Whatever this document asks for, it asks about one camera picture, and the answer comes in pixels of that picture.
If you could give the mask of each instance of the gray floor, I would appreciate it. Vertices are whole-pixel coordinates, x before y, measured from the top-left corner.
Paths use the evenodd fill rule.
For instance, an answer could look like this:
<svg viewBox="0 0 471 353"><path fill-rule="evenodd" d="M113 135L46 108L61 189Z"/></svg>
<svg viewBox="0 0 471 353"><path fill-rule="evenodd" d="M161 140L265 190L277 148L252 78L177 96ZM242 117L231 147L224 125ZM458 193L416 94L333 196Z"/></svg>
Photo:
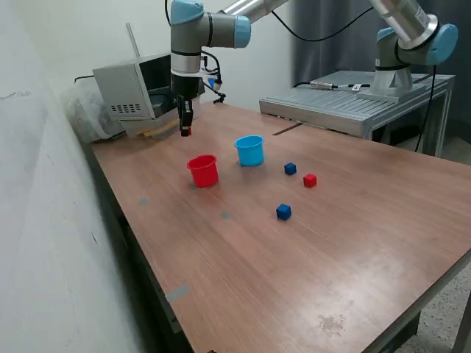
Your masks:
<svg viewBox="0 0 471 353"><path fill-rule="evenodd" d="M413 149L417 140L400 146ZM459 138L445 141L442 157L447 160L471 165L471 145ZM467 266L422 311L419 332L398 353L445 353L450 352L458 333L461 317L471 290L471 265Z"/></svg>

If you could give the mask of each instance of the red cube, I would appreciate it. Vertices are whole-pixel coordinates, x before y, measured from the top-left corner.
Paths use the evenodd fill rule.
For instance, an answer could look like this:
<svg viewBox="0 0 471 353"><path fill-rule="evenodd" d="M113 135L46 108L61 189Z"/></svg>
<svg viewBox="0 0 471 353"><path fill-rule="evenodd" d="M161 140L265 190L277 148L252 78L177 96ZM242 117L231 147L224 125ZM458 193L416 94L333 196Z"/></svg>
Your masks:
<svg viewBox="0 0 471 353"><path fill-rule="evenodd" d="M317 178L314 174L308 174L304 178L304 186L312 188L317 185Z"/></svg>

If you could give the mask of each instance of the gray curtain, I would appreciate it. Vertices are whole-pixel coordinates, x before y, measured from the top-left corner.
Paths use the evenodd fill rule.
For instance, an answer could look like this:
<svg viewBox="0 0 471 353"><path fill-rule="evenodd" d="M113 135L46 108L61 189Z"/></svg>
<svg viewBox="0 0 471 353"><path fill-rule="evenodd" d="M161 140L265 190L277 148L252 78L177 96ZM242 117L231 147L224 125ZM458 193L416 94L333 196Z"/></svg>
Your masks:
<svg viewBox="0 0 471 353"><path fill-rule="evenodd" d="M305 38L325 37L371 6L369 0L294 0L293 30ZM419 0L427 13L441 23L458 26L460 38L453 56L437 68L439 74L456 75L448 131L471 141L471 2L464 0ZM321 43L295 40L294 75L296 82L309 81L339 70L374 71L376 34L386 22L370 11L349 29ZM413 67L412 72L427 72Z"/></svg>

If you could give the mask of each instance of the metal workbench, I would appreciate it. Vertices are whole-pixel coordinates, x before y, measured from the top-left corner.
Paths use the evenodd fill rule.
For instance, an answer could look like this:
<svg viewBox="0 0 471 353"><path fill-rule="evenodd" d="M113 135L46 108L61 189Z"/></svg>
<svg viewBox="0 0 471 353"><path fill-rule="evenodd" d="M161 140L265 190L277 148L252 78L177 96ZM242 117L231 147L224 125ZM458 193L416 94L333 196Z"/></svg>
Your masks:
<svg viewBox="0 0 471 353"><path fill-rule="evenodd" d="M372 72L338 71L316 81L334 85L371 84L373 75ZM425 85L427 90L403 103L362 99L351 90L317 90L310 85L301 85L286 93L261 99L260 111L371 140L376 129L427 105L432 78L421 80L427 76L412 75L414 82ZM454 79L450 75L436 75L433 104L423 137L422 152L425 154L440 157L442 153Z"/></svg>

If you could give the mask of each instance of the blue cup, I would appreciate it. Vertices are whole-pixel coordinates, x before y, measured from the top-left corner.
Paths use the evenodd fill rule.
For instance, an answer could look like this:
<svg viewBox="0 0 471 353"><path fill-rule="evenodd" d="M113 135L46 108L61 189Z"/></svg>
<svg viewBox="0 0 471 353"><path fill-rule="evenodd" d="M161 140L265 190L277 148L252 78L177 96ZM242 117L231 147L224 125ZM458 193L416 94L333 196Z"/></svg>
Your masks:
<svg viewBox="0 0 471 353"><path fill-rule="evenodd" d="M234 146L237 147L238 159L241 165L260 165L265 159L263 156L263 138L261 136L244 136L239 138Z"/></svg>

